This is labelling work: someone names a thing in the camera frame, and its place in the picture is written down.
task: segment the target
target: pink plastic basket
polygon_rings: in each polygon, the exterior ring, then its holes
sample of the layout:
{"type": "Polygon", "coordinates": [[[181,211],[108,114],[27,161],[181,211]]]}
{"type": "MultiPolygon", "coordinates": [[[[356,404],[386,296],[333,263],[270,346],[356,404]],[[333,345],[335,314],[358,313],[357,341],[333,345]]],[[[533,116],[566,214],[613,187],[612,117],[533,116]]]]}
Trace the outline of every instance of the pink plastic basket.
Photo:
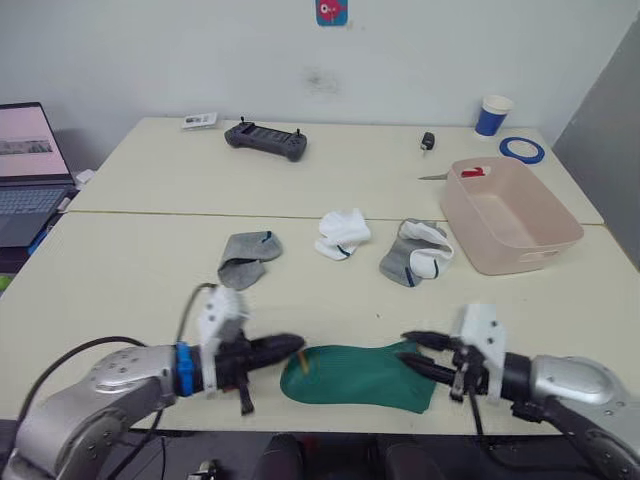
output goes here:
{"type": "Polygon", "coordinates": [[[543,268],[584,235],[529,167],[509,157],[454,163],[441,207],[467,257],[486,275],[543,268]],[[485,175],[462,177],[476,167],[485,175]]]}

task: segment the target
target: white sock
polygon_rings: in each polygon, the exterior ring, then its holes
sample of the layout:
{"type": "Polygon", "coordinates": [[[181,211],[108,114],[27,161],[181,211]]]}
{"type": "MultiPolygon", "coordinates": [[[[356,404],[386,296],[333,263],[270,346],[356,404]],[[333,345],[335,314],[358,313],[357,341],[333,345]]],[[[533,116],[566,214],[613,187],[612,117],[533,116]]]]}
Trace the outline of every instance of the white sock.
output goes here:
{"type": "Polygon", "coordinates": [[[400,227],[398,236],[404,239],[426,240],[439,248],[422,248],[411,252],[411,271],[422,278],[436,278],[445,272],[453,259],[453,247],[437,229],[424,223],[406,221],[400,227]]]}
{"type": "Polygon", "coordinates": [[[351,212],[329,212],[319,226],[323,237],[316,240],[316,250],[332,260],[344,260],[362,242],[371,238],[371,231],[362,212],[354,208],[351,212]]]}

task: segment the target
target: paper cup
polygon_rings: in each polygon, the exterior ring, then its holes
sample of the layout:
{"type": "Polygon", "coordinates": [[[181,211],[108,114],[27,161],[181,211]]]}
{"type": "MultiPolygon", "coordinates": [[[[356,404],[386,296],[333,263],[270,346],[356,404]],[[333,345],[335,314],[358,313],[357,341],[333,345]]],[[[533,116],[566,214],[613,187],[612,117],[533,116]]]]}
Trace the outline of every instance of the paper cup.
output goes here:
{"type": "Polygon", "coordinates": [[[476,133],[484,137],[492,137],[502,125],[507,113],[513,108],[513,101],[500,95],[487,95],[482,99],[482,110],[476,133]]]}

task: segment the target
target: game controller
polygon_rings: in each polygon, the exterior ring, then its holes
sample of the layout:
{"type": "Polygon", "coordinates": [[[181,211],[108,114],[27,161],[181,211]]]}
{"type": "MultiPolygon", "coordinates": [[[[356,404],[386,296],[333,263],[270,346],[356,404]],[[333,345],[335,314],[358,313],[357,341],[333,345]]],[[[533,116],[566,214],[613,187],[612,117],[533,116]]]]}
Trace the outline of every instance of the game controller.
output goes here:
{"type": "Polygon", "coordinates": [[[307,148],[307,137],[298,128],[294,133],[259,127],[253,122],[241,122],[224,132],[224,138],[234,148],[248,147],[263,152],[282,155],[297,162],[307,148]]]}

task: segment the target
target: table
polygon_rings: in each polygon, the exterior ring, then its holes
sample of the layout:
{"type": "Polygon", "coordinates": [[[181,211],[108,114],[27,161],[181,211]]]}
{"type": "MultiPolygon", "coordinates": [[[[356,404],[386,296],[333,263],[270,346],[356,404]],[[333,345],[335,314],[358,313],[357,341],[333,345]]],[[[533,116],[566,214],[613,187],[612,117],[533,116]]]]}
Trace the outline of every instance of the table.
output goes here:
{"type": "Polygon", "coordinates": [[[418,177],[448,171],[457,160],[500,155],[506,136],[524,136],[547,154],[532,171],[579,223],[602,224],[597,210],[531,128],[503,129],[480,140],[471,128],[428,127],[435,149],[419,144],[427,127],[266,123],[309,139],[298,163],[250,149],[234,150],[219,129],[181,131],[181,119],[145,118],[114,150],[71,211],[321,218],[359,207],[368,219],[445,220],[444,181],[418,177]]]}
{"type": "MultiPolygon", "coordinates": [[[[317,220],[180,215],[69,213],[45,239],[0,300],[0,418],[14,418],[31,383],[54,359],[88,339],[129,335],[149,344],[173,341],[193,286],[215,279],[232,233],[272,230],[283,255],[246,290],[250,337],[290,331],[308,345],[380,346],[411,329],[447,332],[459,307],[496,303],[512,351],[585,355],[614,369],[640,391],[639,279],[609,232],[586,226],[577,245],[538,272],[487,277],[453,239],[451,269],[414,289],[378,272],[397,221],[369,221],[372,240],[343,262],[313,248],[317,220]],[[358,286],[366,283],[366,288],[358,286]]],[[[448,231],[446,223],[440,224],[448,231]]],[[[186,332],[196,339],[195,320],[186,332]]],[[[78,381],[114,347],[83,353],[43,388],[78,381]]],[[[253,416],[241,418],[237,393],[198,395],[168,409],[162,428],[186,430],[350,431],[470,434],[468,404],[436,389],[423,415],[367,405],[304,405],[286,398],[282,365],[251,375],[253,416]]],[[[550,433],[510,416],[508,405],[481,404],[489,433],[550,433]]]]}

